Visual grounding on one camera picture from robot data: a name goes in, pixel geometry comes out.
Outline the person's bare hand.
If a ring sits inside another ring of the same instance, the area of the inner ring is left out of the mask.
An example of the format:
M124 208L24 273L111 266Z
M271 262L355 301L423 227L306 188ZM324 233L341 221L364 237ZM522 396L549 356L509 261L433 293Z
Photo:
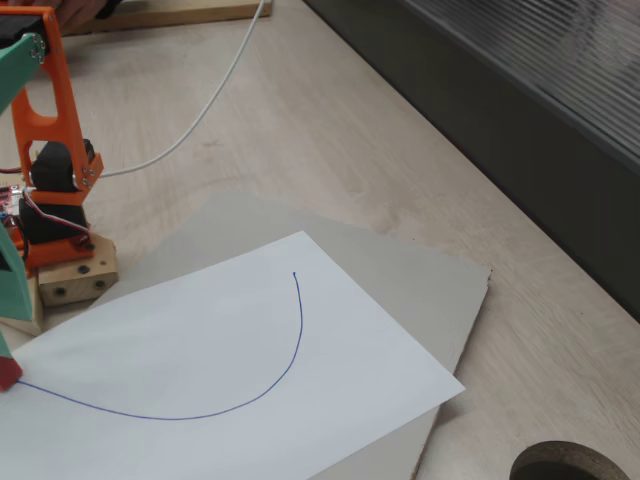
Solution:
M55 3L56 17L62 30L73 30L96 18L107 0L62 0Z

